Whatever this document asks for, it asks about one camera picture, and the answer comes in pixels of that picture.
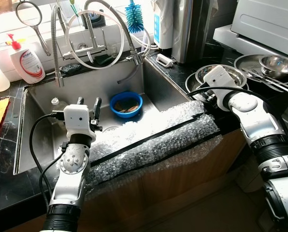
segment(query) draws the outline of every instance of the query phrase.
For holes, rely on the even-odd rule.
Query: water filter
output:
[[[153,40],[161,49],[172,47],[174,0],[153,0],[154,34]]]

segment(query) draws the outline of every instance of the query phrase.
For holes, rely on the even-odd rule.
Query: small white cap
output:
[[[59,105],[59,99],[58,99],[58,98],[53,98],[53,99],[51,100],[51,104],[53,104],[53,105]]]

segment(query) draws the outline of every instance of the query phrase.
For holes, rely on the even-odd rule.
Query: white appliance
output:
[[[233,24],[213,38],[244,55],[288,55],[288,0],[239,0]]]

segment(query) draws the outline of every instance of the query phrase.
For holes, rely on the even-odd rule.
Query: blue bowl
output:
[[[138,103],[139,106],[136,110],[132,111],[132,112],[128,112],[128,113],[120,113],[118,111],[116,111],[114,109],[114,105],[116,104],[117,101],[121,101],[123,99],[127,99],[127,98],[133,98],[135,99]],[[137,115],[140,111],[140,109],[142,108],[143,105],[143,99],[142,97],[134,92],[122,92],[122,93],[118,93],[117,95],[115,95],[109,103],[109,107],[111,109],[112,112],[114,112],[117,116],[119,117],[123,117],[123,118],[129,118],[129,117],[133,117],[135,115]]]

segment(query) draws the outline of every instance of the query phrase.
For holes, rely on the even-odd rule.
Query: sink drain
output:
[[[109,131],[115,131],[117,128],[118,128],[117,126],[108,127],[103,131],[103,133],[109,132]]]

